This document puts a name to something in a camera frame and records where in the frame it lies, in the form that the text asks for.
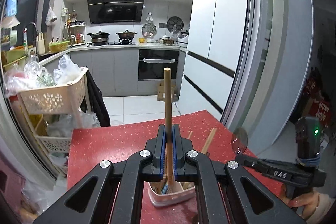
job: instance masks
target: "person's hand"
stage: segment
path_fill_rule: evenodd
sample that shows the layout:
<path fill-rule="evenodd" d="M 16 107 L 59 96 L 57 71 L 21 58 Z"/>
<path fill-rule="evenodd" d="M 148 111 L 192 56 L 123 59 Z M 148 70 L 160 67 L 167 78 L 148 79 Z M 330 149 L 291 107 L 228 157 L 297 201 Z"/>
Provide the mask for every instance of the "person's hand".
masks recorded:
<path fill-rule="evenodd" d="M 286 197 L 286 189 L 286 185 L 281 185 L 279 198 L 290 208 L 304 206 L 301 217 L 303 219 L 308 219 L 311 217 L 319 205 L 319 193 L 314 191 L 290 200 Z"/>

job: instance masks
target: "sleeve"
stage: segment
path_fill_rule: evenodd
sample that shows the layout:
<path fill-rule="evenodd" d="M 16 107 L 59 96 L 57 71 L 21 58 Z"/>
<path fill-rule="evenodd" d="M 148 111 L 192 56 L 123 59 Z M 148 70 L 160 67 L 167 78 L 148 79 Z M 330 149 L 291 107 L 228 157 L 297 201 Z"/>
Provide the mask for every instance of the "sleeve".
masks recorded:
<path fill-rule="evenodd" d="M 320 203 L 312 216 L 306 220 L 307 224 L 318 224 L 327 214 L 335 201 L 334 198 L 330 198 L 327 194 L 319 194 L 319 197 Z"/>

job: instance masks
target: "round transparent disc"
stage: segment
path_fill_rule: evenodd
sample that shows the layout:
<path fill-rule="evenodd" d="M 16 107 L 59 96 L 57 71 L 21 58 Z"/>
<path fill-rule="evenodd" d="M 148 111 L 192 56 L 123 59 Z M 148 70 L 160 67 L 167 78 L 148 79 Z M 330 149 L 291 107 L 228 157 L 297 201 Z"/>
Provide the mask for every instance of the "round transparent disc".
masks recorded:
<path fill-rule="evenodd" d="M 231 138 L 231 147 L 236 155 L 241 155 L 247 148 L 247 133 L 244 128 L 237 128 Z"/>

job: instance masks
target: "white countertop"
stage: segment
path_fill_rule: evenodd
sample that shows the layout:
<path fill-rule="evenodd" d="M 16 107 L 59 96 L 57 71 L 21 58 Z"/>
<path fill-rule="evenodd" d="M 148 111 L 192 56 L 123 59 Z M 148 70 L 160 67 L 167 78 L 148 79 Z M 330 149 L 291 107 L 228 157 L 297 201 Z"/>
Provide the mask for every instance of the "white countertop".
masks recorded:
<path fill-rule="evenodd" d="M 135 44 L 124 44 L 124 45 L 100 45 L 100 46 L 75 46 L 72 48 L 68 48 L 67 50 L 63 52 L 58 52 L 41 62 L 39 62 L 40 65 L 44 66 L 45 64 L 59 58 L 63 54 L 67 54 L 69 52 L 77 52 L 77 51 L 85 51 L 85 50 L 96 50 L 96 49 L 108 49 L 108 48 L 143 48 L 143 49 L 152 49 L 152 50 L 173 50 L 173 51 L 182 51 L 187 52 L 187 48 L 180 47 L 178 45 L 173 46 L 166 46 L 158 43 L 140 43 L 136 42 Z"/>

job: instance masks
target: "speckled red surface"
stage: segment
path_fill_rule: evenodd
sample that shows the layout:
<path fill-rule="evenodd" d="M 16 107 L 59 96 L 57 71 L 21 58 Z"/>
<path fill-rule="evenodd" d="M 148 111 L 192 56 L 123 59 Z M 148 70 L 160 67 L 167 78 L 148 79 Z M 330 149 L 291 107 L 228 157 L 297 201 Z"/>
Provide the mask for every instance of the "speckled red surface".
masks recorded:
<path fill-rule="evenodd" d="M 227 162 L 235 158 L 231 149 L 231 132 L 207 111 L 173 117 L 173 123 L 180 126 L 181 136 L 193 136 L 194 149 L 201 151 L 212 128 L 218 128 L 208 152 L 212 160 Z M 69 167 L 68 188 L 75 185 L 101 160 L 119 162 L 131 154 L 144 149 L 146 141 L 157 135 L 158 127 L 164 119 L 150 122 L 127 124 L 123 126 L 77 129 L 73 132 Z M 249 150 L 246 155 L 254 156 Z M 269 190 L 278 195 L 280 183 L 249 170 Z M 148 196 L 148 185 L 143 190 L 141 223 L 191 223 L 197 213 L 196 200 L 192 198 L 184 203 L 164 208 L 152 206 Z"/>

